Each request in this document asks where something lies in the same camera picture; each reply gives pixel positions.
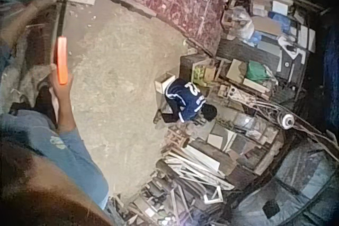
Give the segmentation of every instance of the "person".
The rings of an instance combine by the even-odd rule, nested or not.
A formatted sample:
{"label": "person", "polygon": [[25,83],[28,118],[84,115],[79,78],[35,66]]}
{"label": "person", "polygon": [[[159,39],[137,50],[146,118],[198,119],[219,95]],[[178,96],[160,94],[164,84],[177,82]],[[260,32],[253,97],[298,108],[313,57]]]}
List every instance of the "person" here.
{"label": "person", "polygon": [[[56,0],[33,0],[1,30],[0,74],[25,26]],[[79,135],[70,100],[72,74],[60,85],[55,66],[49,83],[58,100],[51,115],[48,82],[33,108],[0,116],[0,213],[11,225],[112,225],[102,211],[108,183]]]}
{"label": "person", "polygon": [[172,113],[161,113],[165,123],[182,123],[192,120],[201,111],[207,121],[217,116],[217,109],[206,103],[205,97],[192,82],[176,79],[165,89],[165,98],[172,109]]}

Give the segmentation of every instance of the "orange handle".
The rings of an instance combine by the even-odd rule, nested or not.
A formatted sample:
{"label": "orange handle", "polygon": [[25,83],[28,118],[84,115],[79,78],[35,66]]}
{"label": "orange handle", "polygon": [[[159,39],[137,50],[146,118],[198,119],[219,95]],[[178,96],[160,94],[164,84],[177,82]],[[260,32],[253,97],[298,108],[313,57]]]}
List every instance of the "orange handle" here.
{"label": "orange handle", "polygon": [[58,37],[57,66],[58,66],[59,84],[64,85],[68,81],[67,38],[66,37]]}

